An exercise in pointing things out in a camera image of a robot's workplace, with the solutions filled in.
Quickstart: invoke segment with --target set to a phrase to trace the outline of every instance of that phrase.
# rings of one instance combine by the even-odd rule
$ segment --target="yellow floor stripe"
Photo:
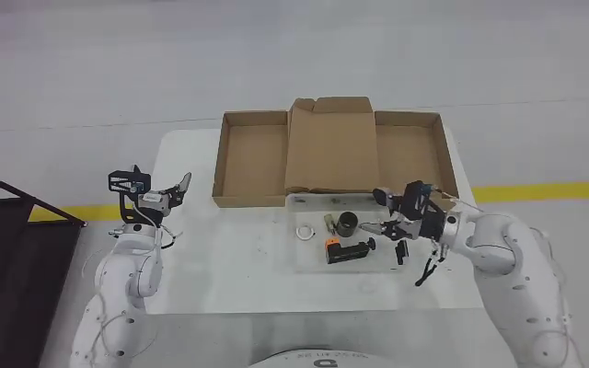
[[[88,206],[68,206],[62,207],[61,210],[72,214],[73,216],[84,221],[120,221],[121,213],[119,204],[95,204]],[[41,207],[35,207],[30,214],[29,221],[53,221],[63,220],[63,217],[49,212]]]
[[[587,200],[589,182],[477,187],[472,189],[477,203],[497,201]]]
[[[503,187],[475,187],[477,203],[498,201],[588,200],[589,182],[515,185]],[[84,221],[120,221],[118,204],[69,206],[62,210]],[[59,220],[61,217],[35,207],[30,221]]]

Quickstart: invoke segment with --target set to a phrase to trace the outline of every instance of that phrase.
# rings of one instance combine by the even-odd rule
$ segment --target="transparent tray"
[[[377,223],[390,219],[388,209],[378,205],[372,194],[290,194],[286,197],[288,216],[287,254],[300,272],[397,272],[407,267],[410,258],[404,258],[402,266],[397,263],[396,242],[386,236],[378,236],[360,229],[361,223]],[[350,211],[358,216],[358,227],[350,237],[336,233],[342,247],[368,241],[372,237],[376,250],[370,250],[363,259],[328,264],[325,254],[325,241],[333,237],[325,225],[323,217],[331,213],[337,223],[340,214]],[[296,236],[296,228],[309,224],[315,229],[315,236],[303,241]]]

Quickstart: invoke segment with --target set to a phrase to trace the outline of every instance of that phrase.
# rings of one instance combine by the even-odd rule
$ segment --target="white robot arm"
[[[156,292],[163,269],[160,250],[166,246],[161,246],[161,221],[172,207],[182,203],[189,182],[190,173],[176,187],[155,192],[149,190],[146,174],[115,171],[110,175],[111,189],[121,194],[121,216],[126,225],[114,233],[118,241],[98,266],[97,292],[75,335],[71,367],[131,364],[145,319],[143,298]],[[570,317],[559,280],[533,230],[508,214],[446,213],[430,201],[435,190],[440,191],[420,181],[410,183],[402,196],[375,190],[376,201],[397,216],[363,229],[393,241],[432,239],[437,260],[431,268],[428,261],[416,286],[433,274],[448,250],[470,259],[485,309],[518,367],[582,367],[570,338]],[[133,200],[133,210],[124,209],[125,195]],[[360,352],[290,351],[252,367],[307,366],[391,365]]]
[[[146,319],[144,298],[156,293],[161,279],[161,249],[171,247],[175,239],[172,236],[171,243],[162,247],[161,222],[182,204],[190,181],[188,173],[175,187],[154,191],[149,175],[137,167],[109,175],[110,190],[120,193],[125,225],[111,232],[118,240],[98,265],[96,294],[75,333],[70,367],[131,365]],[[132,210],[125,208],[125,196],[133,201]]]

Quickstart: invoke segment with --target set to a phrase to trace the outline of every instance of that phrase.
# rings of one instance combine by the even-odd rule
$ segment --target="table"
[[[211,198],[220,129],[168,133],[161,142],[152,188],[168,188],[190,171],[184,204],[164,224],[182,231],[162,251],[157,294],[145,300],[159,314],[281,313],[479,308],[482,302],[467,259],[451,254],[420,288],[430,247],[410,244],[401,273],[309,274],[284,259],[284,208],[219,209]],[[451,132],[446,128],[458,192],[474,204]]]

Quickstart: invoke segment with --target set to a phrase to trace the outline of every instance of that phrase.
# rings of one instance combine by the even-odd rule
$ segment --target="cardboard box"
[[[415,180],[458,195],[439,114],[373,112],[368,98],[299,98],[288,112],[224,115],[213,199],[219,207],[283,207],[292,192],[402,193]]]
[[[288,142],[287,193],[369,193],[378,186],[368,98],[299,98],[290,110]]]
[[[375,121],[381,186],[402,193],[408,183],[421,180],[458,197],[440,114],[376,111]],[[444,210],[454,206],[437,193],[432,199]]]
[[[286,111],[226,112],[213,200],[219,207],[283,207]]]

